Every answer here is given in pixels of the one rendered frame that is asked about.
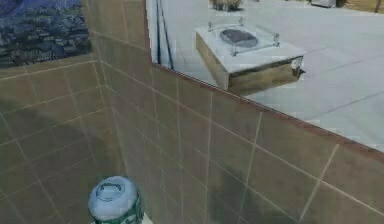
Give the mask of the blue framed wall picture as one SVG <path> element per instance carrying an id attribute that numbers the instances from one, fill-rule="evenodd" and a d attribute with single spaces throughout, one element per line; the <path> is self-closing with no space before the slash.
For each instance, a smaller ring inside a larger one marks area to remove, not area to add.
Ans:
<path id="1" fill-rule="evenodd" d="M 0 0 L 0 68 L 88 54 L 82 0 Z"/>

